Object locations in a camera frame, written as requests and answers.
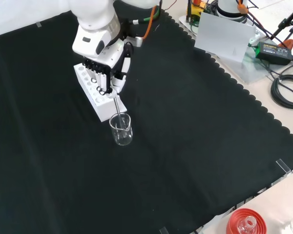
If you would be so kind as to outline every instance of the coiled black cable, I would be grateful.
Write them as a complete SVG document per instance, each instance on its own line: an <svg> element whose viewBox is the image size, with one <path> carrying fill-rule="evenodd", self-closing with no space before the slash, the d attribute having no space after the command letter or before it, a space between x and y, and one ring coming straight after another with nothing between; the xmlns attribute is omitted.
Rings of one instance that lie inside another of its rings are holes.
<svg viewBox="0 0 293 234"><path fill-rule="evenodd" d="M282 94L280 93L279 90L279 85L290 90L293 93L293 90L290 89L289 87L285 86L284 84L282 84L283 81L293 81L293 75L283 75L287 70L289 70L290 68L293 67L293 65L291 65L290 67L288 67L287 69L285 69L283 72L281 72L280 74L278 74L277 72L271 70L269 68L269 66L265 65L266 69L268 70L268 72L271 74L272 78L274 79L274 81L272 82L272 86L271 86L271 95L273 100L278 103L280 106L283 106L285 108L288 109L293 109L293 102L285 99ZM279 75L279 77L275 78L273 76L272 73L275 73L277 75Z"/></svg>
<svg viewBox="0 0 293 234"><path fill-rule="evenodd" d="M271 95L273 100L278 103L280 106L283 106L285 108L288 109L293 109L293 102L286 100L282 94L280 93L279 90L279 85L281 85L280 82L282 81L293 81L293 75L281 75L280 77L278 77L277 79L275 79L272 83L272 87L271 87Z"/></svg>

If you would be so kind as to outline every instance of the black cloth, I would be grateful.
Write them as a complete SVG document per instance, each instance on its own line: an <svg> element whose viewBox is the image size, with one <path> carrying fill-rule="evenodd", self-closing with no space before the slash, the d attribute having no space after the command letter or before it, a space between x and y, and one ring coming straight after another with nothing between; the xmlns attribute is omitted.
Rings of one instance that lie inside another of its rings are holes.
<svg viewBox="0 0 293 234"><path fill-rule="evenodd" d="M163 12L132 57L134 139L117 146L77 81L77 27L64 13L0 36L1 234L188 234L281 177L277 159L293 169L293 135Z"/></svg>

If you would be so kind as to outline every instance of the red cap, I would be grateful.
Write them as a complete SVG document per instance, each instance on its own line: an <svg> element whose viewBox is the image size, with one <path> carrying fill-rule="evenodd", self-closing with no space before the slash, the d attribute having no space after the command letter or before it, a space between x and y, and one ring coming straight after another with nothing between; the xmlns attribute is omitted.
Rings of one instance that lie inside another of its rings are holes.
<svg viewBox="0 0 293 234"><path fill-rule="evenodd" d="M267 234L267 226L262 216L260 216L259 213L250 209L239 209L233 212L227 224L227 234L239 234L239 231L237 228L238 222L242 218L246 218L248 216L253 216L254 218L256 218L256 221L257 221L256 234Z"/></svg>

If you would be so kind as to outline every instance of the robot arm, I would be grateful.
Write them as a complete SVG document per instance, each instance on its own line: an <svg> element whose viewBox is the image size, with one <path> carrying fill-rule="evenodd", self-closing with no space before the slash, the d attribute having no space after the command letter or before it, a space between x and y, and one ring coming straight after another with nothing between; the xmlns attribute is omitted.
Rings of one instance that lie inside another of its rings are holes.
<svg viewBox="0 0 293 234"><path fill-rule="evenodd" d="M121 92L130 68L131 43L125 43L123 28L113 0L68 0L79 27L73 51L86 58L84 65L101 95L114 98ZM148 9L160 0L123 0Z"/></svg>

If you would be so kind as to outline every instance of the power adapter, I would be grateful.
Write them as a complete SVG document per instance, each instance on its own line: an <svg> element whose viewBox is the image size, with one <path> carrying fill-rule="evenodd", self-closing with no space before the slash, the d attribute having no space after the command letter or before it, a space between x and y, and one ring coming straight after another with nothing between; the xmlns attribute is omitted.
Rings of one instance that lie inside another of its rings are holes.
<svg viewBox="0 0 293 234"><path fill-rule="evenodd" d="M293 55L290 49L265 42L258 43L255 54L257 59L268 61L271 64L288 65L293 61Z"/></svg>

